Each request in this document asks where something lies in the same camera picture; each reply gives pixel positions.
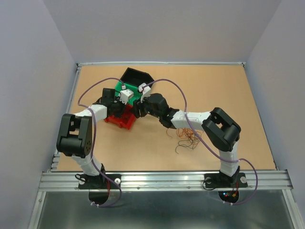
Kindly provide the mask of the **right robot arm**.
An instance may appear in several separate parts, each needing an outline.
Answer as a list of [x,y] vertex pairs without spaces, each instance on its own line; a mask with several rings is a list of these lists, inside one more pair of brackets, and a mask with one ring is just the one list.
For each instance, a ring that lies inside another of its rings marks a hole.
[[166,128],[205,132],[219,150],[221,162],[219,173],[211,176],[208,187],[232,187],[236,184],[240,171],[237,146],[241,128],[223,109],[216,107],[210,112],[186,112],[171,108],[161,94],[155,93],[134,101],[132,113],[136,118],[154,116]]

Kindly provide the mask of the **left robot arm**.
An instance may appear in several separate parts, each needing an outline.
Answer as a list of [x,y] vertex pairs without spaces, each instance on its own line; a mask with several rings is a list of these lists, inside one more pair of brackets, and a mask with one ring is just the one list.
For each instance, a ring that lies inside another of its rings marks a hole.
[[104,88],[102,96],[92,105],[75,114],[64,114],[61,118],[56,148],[67,157],[71,157],[81,167],[83,173],[76,174],[79,189],[100,189],[119,187],[105,174],[105,168],[95,156],[93,149],[96,139],[96,125],[112,115],[121,117],[129,97],[124,90]]

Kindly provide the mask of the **green plastic bin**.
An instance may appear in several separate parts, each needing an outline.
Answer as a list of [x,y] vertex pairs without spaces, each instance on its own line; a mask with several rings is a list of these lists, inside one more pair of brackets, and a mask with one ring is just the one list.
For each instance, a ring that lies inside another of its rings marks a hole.
[[125,90],[125,89],[130,89],[130,90],[133,91],[133,93],[134,93],[133,97],[128,101],[129,104],[133,105],[133,102],[134,102],[135,100],[140,99],[141,94],[138,92],[138,89],[137,89],[136,86],[133,86],[133,85],[130,85],[130,84],[127,84],[127,83],[125,83],[124,85],[122,85],[121,82],[118,82],[118,83],[116,84],[116,86],[115,86],[115,95],[116,95],[117,97],[119,97],[119,96],[120,96],[120,94],[119,94],[120,91],[121,91],[121,90]]

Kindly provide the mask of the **red plastic bin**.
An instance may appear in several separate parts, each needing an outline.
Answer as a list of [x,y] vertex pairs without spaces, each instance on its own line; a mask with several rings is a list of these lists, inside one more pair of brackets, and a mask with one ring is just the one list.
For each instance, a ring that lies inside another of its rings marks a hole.
[[104,121],[106,123],[117,125],[119,128],[125,128],[127,130],[130,130],[136,120],[136,117],[131,112],[131,109],[132,105],[127,104],[121,117],[115,117],[114,115],[111,115],[104,119]]

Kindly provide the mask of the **black plastic bin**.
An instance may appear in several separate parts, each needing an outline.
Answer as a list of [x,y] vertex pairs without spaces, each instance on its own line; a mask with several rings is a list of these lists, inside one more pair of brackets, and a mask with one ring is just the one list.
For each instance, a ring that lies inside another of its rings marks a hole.
[[121,77],[121,80],[128,84],[135,87],[138,87],[142,83],[149,84],[154,81],[154,79],[145,72],[133,69],[133,68],[127,68],[124,74]]

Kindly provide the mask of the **aluminium mounting rail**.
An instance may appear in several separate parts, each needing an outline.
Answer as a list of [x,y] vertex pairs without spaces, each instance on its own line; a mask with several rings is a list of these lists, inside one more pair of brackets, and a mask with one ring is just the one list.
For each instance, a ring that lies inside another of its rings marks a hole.
[[[123,192],[137,191],[200,191],[206,171],[184,172],[121,172]],[[293,189],[287,171],[259,170],[258,190]],[[43,173],[40,179],[41,192],[80,191],[79,181],[73,172]]]

